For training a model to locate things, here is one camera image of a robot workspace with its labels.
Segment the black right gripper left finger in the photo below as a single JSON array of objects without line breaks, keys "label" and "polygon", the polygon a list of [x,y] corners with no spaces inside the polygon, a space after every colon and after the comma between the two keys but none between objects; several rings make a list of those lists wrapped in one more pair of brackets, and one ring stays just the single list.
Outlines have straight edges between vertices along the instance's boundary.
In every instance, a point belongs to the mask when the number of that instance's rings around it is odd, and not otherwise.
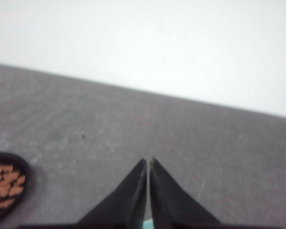
[{"label": "black right gripper left finger", "polygon": [[147,165],[141,159],[118,187],[88,212],[85,227],[142,227],[146,206]]}]

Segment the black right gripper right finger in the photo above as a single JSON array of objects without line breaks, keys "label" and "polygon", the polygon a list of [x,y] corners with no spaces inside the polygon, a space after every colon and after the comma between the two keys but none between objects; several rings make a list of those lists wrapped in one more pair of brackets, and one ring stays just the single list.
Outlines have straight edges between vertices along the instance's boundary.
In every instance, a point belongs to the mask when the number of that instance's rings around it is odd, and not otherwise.
[{"label": "black right gripper right finger", "polygon": [[155,227],[221,224],[214,215],[181,188],[155,157],[150,162],[150,200]]}]

